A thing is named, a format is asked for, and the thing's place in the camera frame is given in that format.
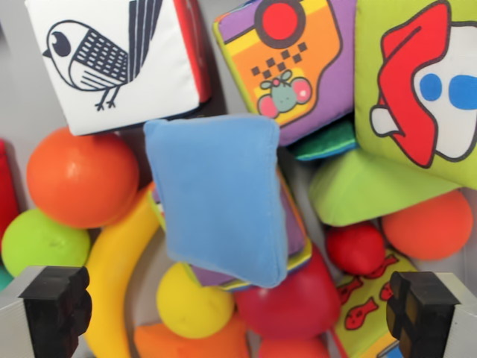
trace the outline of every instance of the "yellow banana toy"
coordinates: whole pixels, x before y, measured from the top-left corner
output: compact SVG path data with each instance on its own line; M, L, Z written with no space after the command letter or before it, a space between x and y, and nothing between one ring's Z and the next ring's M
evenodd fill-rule
M103 229L86 267L92 317L86 340L97 358L130 358L124 323L127 285L142 252L159 229L151 199L154 185L136 195L129 213Z

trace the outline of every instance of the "red fish print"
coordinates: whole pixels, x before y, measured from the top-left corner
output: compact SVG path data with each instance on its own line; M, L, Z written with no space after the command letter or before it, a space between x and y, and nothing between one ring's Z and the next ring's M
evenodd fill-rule
M381 288L381 292L379 293L379 298L381 298L381 300L383 301L387 301L391 297L393 297L393 291L391 290L391 286L389 285L389 282L387 282Z
M361 328L367 315L376 311L378 308L379 306L374 301L374 298L369 297L365 304L353 307L348 311L346 320L344 321L344 327L347 330L357 330Z
M363 281L358 276L355 276L350 282L339 286L338 294L340 295L341 306L348 302L353 291L361 286L363 286Z
M376 270L371 272L370 274L364 276L369 279L375 279L375 278L380 278L382 275L385 274L386 269L388 266L394 265L395 263L398 263L399 260L397 257L395 257L393 254L387 255L385 258L385 261L378 267Z

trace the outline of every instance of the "blue fabric cube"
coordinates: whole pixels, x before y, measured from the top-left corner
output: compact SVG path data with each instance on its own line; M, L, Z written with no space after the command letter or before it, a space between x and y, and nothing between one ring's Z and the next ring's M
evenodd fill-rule
M145 135L170 258L257 286L282 282L288 246L278 125L250 115L156 120Z

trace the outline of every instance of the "green ball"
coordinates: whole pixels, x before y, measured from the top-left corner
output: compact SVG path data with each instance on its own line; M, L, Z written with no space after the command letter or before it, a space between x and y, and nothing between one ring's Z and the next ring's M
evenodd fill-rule
M5 267L0 266L0 291L7 287L12 280L12 275L8 273Z
M16 277L27 266L83 266L90 246L86 230L58 224L34 209L17 216L7 228L1 258Z

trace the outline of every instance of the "bird illustration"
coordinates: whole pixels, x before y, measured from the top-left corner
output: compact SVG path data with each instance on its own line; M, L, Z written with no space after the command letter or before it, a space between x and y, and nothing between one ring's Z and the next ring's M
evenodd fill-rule
M104 91L97 111L116 107L119 89L134 81L148 55L159 18L162 0L129 2L129 52L91 26L64 20L51 26L43 56L51 58L61 78L71 87L88 92Z

